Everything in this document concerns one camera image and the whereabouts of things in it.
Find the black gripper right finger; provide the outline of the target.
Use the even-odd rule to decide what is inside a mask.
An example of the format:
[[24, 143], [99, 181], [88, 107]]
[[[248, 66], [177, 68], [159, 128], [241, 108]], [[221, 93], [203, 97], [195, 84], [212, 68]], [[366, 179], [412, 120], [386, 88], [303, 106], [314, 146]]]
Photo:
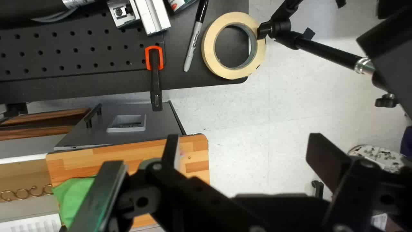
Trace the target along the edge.
[[363, 157], [346, 155], [323, 134], [308, 134], [305, 160], [334, 201], [372, 201], [375, 197], [379, 168]]

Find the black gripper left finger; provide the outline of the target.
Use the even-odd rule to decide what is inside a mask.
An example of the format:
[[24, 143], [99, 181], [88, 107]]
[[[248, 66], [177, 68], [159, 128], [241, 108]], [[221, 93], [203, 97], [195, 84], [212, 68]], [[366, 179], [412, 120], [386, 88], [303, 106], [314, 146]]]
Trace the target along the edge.
[[78, 208], [68, 232], [105, 232], [110, 214], [126, 177], [122, 161], [104, 163]]

